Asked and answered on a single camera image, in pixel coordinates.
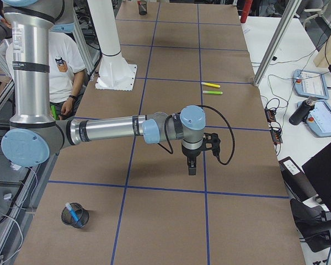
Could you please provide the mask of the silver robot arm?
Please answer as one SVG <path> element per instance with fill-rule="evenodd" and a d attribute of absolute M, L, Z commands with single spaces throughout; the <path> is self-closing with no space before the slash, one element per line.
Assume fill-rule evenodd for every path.
<path fill-rule="evenodd" d="M 5 1 L 12 25 L 16 112 L 1 148 L 16 165 L 34 167 L 69 146 L 93 140 L 142 136 L 148 144 L 180 140 L 190 175 L 205 148 L 205 112 L 190 105 L 179 114 L 133 115 L 100 120 L 56 120 L 50 113 L 49 32 L 73 30 L 72 1 Z"/>

